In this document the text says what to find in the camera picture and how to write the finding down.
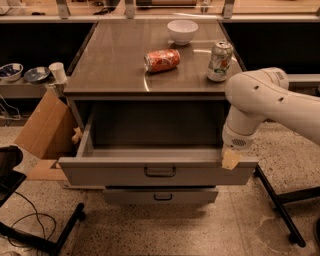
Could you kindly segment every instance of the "soda can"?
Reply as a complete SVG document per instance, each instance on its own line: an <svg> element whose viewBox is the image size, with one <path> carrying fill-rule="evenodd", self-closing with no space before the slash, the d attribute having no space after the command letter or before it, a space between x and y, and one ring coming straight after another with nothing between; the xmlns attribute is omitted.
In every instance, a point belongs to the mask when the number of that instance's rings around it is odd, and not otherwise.
<svg viewBox="0 0 320 256"><path fill-rule="evenodd" d="M144 56L145 68L150 73L169 70L180 63L180 54L175 49L149 52Z"/></svg>
<svg viewBox="0 0 320 256"><path fill-rule="evenodd" d="M228 41L221 40L214 44L211 50L211 60L208 65L207 73L210 80L215 82L226 80L232 54L233 47Z"/></svg>

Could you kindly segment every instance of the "closed drawer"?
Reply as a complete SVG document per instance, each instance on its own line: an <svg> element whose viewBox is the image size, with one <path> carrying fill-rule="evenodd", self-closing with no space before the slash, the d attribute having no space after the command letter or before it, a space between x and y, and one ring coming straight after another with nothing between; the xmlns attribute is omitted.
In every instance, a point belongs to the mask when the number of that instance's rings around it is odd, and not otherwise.
<svg viewBox="0 0 320 256"><path fill-rule="evenodd" d="M77 156L59 159L70 184L246 184L257 164L256 158L243 158L232 171L221 168L224 103L170 104L96 104L88 118Z"/></svg>
<svg viewBox="0 0 320 256"><path fill-rule="evenodd" d="M105 189L110 204L208 204L214 203L216 188L203 189Z"/></svg>

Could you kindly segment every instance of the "bowl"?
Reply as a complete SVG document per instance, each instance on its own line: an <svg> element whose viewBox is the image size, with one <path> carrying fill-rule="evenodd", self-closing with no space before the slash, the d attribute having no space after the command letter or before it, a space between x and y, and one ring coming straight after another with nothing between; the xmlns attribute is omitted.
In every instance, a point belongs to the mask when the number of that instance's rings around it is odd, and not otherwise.
<svg viewBox="0 0 320 256"><path fill-rule="evenodd" d="M19 63L11 63L0 68L0 79L16 81L21 77L23 66Z"/></svg>
<svg viewBox="0 0 320 256"><path fill-rule="evenodd" d="M47 81L50 73L47 67L32 68L24 74L24 79L33 84L41 84Z"/></svg>
<svg viewBox="0 0 320 256"><path fill-rule="evenodd" d="M178 45L188 44L196 34L199 26L191 20L174 20L168 23L171 39Z"/></svg>

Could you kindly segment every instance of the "open drawer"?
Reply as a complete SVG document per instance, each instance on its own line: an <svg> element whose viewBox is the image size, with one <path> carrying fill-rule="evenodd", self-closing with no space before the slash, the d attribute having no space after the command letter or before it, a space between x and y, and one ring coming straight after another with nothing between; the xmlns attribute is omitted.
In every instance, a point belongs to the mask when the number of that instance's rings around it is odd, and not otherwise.
<svg viewBox="0 0 320 256"><path fill-rule="evenodd" d="M76 157L60 158L71 185L243 185L257 164L221 168L224 100L94 103Z"/></svg>

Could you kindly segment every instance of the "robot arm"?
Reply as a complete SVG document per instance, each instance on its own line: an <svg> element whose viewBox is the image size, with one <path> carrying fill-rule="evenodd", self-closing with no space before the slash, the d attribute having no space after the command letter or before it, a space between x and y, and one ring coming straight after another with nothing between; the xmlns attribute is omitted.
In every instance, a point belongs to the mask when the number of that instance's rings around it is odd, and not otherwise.
<svg viewBox="0 0 320 256"><path fill-rule="evenodd" d="M231 103L223 127L227 148L247 149L259 125L267 118L320 144L320 99L288 91L286 73L278 68L243 72L225 88Z"/></svg>

